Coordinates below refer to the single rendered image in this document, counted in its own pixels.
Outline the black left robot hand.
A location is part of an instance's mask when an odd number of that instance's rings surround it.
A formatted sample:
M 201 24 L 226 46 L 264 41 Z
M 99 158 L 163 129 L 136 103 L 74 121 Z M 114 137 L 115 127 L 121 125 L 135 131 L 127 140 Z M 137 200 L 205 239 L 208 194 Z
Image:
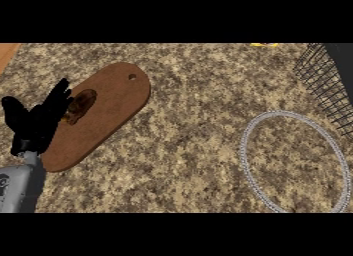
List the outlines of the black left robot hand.
M 13 132 L 11 154 L 42 154 L 50 145 L 61 118 L 74 100 L 70 82 L 59 80 L 42 104 L 27 109 L 13 96 L 2 98 L 5 123 Z

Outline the dark brown squash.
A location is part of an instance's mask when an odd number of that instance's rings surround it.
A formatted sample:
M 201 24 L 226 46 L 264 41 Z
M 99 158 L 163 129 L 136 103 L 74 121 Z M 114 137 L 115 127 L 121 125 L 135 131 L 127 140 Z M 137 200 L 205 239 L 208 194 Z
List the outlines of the dark brown squash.
M 93 89 L 86 89 L 75 95 L 62 117 L 62 121 L 70 125 L 74 125 L 78 119 L 84 116 L 92 105 L 95 104 L 96 96 L 98 93 Z

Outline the brown oval placemat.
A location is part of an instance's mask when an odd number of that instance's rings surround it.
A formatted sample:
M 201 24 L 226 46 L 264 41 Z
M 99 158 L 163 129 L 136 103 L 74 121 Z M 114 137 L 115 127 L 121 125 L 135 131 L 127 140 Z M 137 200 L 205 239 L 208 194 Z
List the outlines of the brown oval placemat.
M 52 143 L 42 154 L 47 172 L 73 168 L 143 108 L 151 94 L 148 75 L 130 63 L 104 67 L 74 88 L 98 93 L 95 104 L 74 125 L 61 121 Z

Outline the dark grey appliance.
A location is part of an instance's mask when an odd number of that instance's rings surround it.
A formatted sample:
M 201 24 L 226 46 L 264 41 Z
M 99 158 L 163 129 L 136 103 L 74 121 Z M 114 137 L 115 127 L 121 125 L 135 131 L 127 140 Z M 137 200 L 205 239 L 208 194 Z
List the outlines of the dark grey appliance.
M 353 107 L 353 43 L 325 43 L 324 46 L 335 63 Z

